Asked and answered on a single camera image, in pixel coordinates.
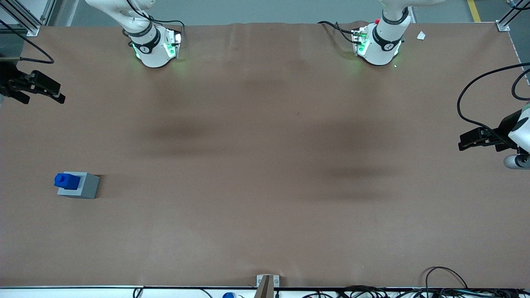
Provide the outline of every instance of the brown table surface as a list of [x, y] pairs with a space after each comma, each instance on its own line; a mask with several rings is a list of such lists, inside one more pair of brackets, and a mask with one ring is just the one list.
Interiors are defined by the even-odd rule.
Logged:
[[[42, 28], [56, 63], [19, 68], [67, 99], [2, 106], [0, 284], [420, 286], [437, 265], [527, 286], [530, 172], [457, 148], [475, 126], [456, 99], [518, 62], [509, 35], [414, 24], [375, 67], [328, 29], [188, 27], [181, 59], [149, 69], [119, 27]], [[523, 106], [518, 73], [479, 81], [463, 112], [496, 127]], [[57, 196], [63, 171], [101, 175], [97, 199]]]

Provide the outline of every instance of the gray block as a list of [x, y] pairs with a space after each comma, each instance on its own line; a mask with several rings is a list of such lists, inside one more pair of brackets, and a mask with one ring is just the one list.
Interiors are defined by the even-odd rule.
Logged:
[[59, 187], [58, 195], [74, 199], [94, 199], [99, 185], [99, 177], [87, 172], [64, 172], [80, 177], [77, 189]]

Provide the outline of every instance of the blue cube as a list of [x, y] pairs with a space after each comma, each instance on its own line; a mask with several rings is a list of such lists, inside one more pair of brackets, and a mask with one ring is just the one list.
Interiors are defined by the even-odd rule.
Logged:
[[68, 173], [59, 173], [55, 176], [54, 186], [64, 189], [77, 189], [81, 177], [74, 176]]

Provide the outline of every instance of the yellow floor line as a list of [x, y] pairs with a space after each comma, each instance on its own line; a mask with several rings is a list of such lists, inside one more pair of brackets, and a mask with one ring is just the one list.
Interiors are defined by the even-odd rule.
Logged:
[[479, 11], [476, 10], [475, 1], [467, 0], [467, 4], [469, 5], [469, 10], [471, 11], [471, 15], [473, 16], [473, 21], [480, 22]]

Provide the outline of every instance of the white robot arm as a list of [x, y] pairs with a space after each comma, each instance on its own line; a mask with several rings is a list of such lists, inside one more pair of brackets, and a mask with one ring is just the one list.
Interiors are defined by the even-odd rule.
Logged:
[[509, 169], [530, 170], [530, 103], [517, 112], [505, 117], [499, 127], [491, 131], [477, 127], [460, 135], [458, 148], [464, 151], [471, 147], [495, 145], [497, 152], [507, 149], [516, 150], [517, 154], [504, 159]]
[[379, 0], [383, 15], [378, 23], [371, 23], [353, 33], [354, 51], [374, 65], [388, 64], [398, 54], [403, 33], [411, 22], [409, 6], [431, 6], [445, 0]]
[[154, 24], [143, 10], [153, 7], [155, 0], [85, 0], [115, 19], [132, 40], [138, 59], [148, 67], [161, 67], [177, 58], [181, 34]]
[[518, 154], [504, 159], [504, 165], [509, 169], [530, 170], [530, 103], [521, 110], [521, 115], [515, 126], [508, 133], [508, 137], [518, 146]]

